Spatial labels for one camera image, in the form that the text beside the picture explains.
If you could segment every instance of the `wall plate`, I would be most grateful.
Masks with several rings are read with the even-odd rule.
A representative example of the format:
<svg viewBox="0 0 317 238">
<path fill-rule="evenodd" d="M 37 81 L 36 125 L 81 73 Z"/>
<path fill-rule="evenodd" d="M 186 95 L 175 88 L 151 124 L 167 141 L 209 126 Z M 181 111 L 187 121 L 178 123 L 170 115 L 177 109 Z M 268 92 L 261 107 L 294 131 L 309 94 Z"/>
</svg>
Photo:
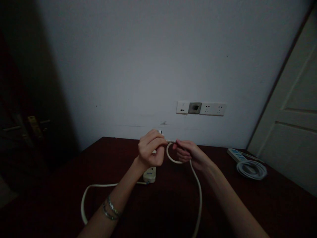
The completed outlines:
<svg viewBox="0 0 317 238">
<path fill-rule="evenodd" d="M 176 113 L 187 114 L 188 113 L 188 108 L 189 108 L 189 102 L 178 101 L 177 102 Z"/>
<path fill-rule="evenodd" d="M 227 108 L 225 103 L 203 102 L 201 104 L 200 115 L 224 116 Z"/>
<path fill-rule="evenodd" d="M 201 109 L 201 102 L 190 102 L 188 113 L 190 114 L 199 114 Z"/>
</svg>

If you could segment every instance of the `hand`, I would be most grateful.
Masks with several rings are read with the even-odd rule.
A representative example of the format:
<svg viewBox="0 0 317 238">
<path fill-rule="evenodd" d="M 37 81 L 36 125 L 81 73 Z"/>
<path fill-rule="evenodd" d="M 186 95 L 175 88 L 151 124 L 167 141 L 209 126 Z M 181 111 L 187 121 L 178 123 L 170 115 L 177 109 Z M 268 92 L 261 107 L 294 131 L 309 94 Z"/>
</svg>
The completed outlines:
<svg viewBox="0 0 317 238">
<path fill-rule="evenodd" d="M 150 167 L 161 166 L 164 160 L 164 147 L 167 141 L 157 130 L 150 130 L 139 142 L 139 161 L 144 165 L 145 170 Z"/>
<path fill-rule="evenodd" d="M 177 139 L 176 143 L 173 144 L 173 149 L 176 149 L 180 162 L 185 163 L 192 160 L 192 164 L 197 170 L 203 170 L 207 165 L 212 163 L 208 156 L 190 140 L 180 141 Z"/>
</svg>

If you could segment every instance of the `wrist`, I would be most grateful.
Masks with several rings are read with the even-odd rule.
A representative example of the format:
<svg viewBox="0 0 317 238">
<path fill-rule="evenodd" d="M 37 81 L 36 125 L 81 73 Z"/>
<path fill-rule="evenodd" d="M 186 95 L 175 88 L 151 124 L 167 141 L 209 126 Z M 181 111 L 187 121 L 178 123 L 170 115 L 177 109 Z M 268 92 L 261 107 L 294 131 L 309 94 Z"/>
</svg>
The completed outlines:
<svg viewBox="0 0 317 238">
<path fill-rule="evenodd" d="M 132 165 L 134 166 L 135 171 L 140 174 L 140 176 L 149 168 L 149 166 L 140 160 L 139 156 L 134 159 Z"/>
<path fill-rule="evenodd" d="M 209 159 L 207 157 L 207 159 L 205 159 L 205 164 L 203 166 L 202 173 L 204 175 L 206 175 L 206 174 L 210 174 L 210 173 L 212 173 L 212 172 L 214 172 L 216 170 L 219 170 L 218 166 L 214 162 L 212 162 L 211 159 Z"/>
</svg>

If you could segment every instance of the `electrical socket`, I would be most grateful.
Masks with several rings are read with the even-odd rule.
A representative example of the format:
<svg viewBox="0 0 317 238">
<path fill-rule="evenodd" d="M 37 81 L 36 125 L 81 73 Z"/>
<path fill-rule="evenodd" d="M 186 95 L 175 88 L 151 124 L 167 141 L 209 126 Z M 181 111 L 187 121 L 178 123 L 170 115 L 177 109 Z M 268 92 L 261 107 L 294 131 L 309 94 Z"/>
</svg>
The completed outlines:
<svg viewBox="0 0 317 238">
<path fill-rule="evenodd" d="M 177 102 L 176 113 L 187 114 L 188 109 L 189 109 L 189 102 L 185 102 L 185 101 L 178 101 Z"/>
<path fill-rule="evenodd" d="M 200 115 L 223 116 L 225 114 L 227 104 L 203 102 L 201 104 Z"/>
</svg>

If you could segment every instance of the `white cable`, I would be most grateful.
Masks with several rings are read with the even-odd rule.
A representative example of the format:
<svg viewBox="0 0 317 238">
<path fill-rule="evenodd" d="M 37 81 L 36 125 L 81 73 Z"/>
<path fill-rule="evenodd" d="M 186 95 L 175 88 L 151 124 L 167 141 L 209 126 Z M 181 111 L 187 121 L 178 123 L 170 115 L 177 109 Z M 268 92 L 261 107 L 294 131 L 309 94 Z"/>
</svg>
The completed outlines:
<svg viewBox="0 0 317 238">
<path fill-rule="evenodd" d="M 167 148 L 166 148 L 166 154 L 168 156 L 168 158 L 176 163 L 176 164 L 182 164 L 182 162 L 180 161 L 176 161 L 176 160 L 173 160 L 170 156 L 169 156 L 169 153 L 168 153 L 168 148 L 170 147 L 171 144 L 175 143 L 174 141 L 168 141 L 170 142 L 168 145 L 167 145 Z M 198 183 L 198 189 L 199 189 L 199 210 L 198 210 L 198 217 L 197 217 L 197 222 L 196 222 L 196 227 L 195 227 L 195 230 L 194 230 L 194 233 L 193 233 L 193 236 L 192 238 L 196 238 L 197 236 L 197 233 L 198 233 L 198 229 L 199 229 L 199 224 L 200 224 L 200 219 L 201 219 L 201 209 L 202 209 L 202 192 L 201 192 L 201 185 L 200 185 L 200 182 L 199 182 L 199 179 L 195 173 L 195 170 L 193 168 L 193 165 L 192 165 L 192 161 L 190 160 L 189 161 L 190 165 L 191 165 L 191 168 L 192 168 L 192 171 L 193 171 L 193 174 L 196 178 L 196 181 Z M 147 184 L 145 182 L 137 182 L 137 184 Z M 84 222 L 84 224 L 86 225 L 88 223 L 88 220 L 86 218 L 86 215 L 85 215 L 85 197 L 86 197 L 86 194 L 87 194 L 87 191 L 89 188 L 91 187 L 114 187 L 114 186 L 117 186 L 118 184 L 117 183 L 113 183 L 113 184 L 92 184 L 92 185 L 89 185 L 84 194 L 83 194 L 83 198 L 82 198 L 82 202 L 81 202 L 81 207 L 80 207 L 80 212 L 81 212 L 81 215 L 82 215 L 82 220 Z"/>
<path fill-rule="evenodd" d="M 173 144 L 174 142 L 171 142 L 167 145 L 167 148 L 166 148 L 166 154 L 167 154 L 167 157 L 174 163 L 176 164 L 182 164 L 182 162 L 180 161 L 176 161 L 176 160 L 173 160 L 170 156 L 169 156 L 169 153 L 168 153 L 168 148 L 170 147 L 171 144 Z M 193 168 L 193 165 L 192 165 L 192 160 L 189 160 L 189 163 L 191 165 L 191 168 L 192 168 L 192 171 L 193 171 L 193 174 L 196 178 L 196 181 L 198 183 L 198 189 L 199 189 L 199 210 L 198 210 L 198 217 L 197 217 L 197 222 L 196 222 L 196 227 L 195 227 L 195 230 L 194 230 L 194 233 L 193 233 L 193 236 L 192 238 L 196 238 L 197 236 L 197 233 L 198 233 L 198 229 L 199 229 L 199 224 L 200 224 L 200 219 L 201 219 L 201 208 L 202 208 L 202 193 L 201 193 L 201 185 L 200 185 L 200 182 L 199 182 L 199 179 L 195 173 L 195 170 Z"/>
<path fill-rule="evenodd" d="M 137 184 L 145 184 L 145 185 L 147 185 L 147 183 L 145 183 L 145 182 L 137 182 Z M 91 187 L 114 187 L 114 186 L 117 186 L 117 185 L 118 185 L 117 183 L 113 183 L 113 184 L 92 184 L 92 185 L 89 185 L 86 188 L 86 190 L 85 190 L 85 192 L 83 194 L 82 203 L 80 205 L 80 212 L 82 214 L 82 220 L 85 223 L 85 225 L 87 225 L 87 223 L 88 223 L 88 220 L 87 220 L 86 215 L 85 215 L 85 206 L 84 206 L 85 205 L 85 197 L 86 197 L 86 193 L 87 193 L 88 189 L 91 188 Z"/>
<path fill-rule="evenodd" d="M 253 160 L 243 160 L 237 163 L 237 171 L 244 177 L 255 180 L 262 180 L 267 176 L 266 167 Z"/>
</svg>

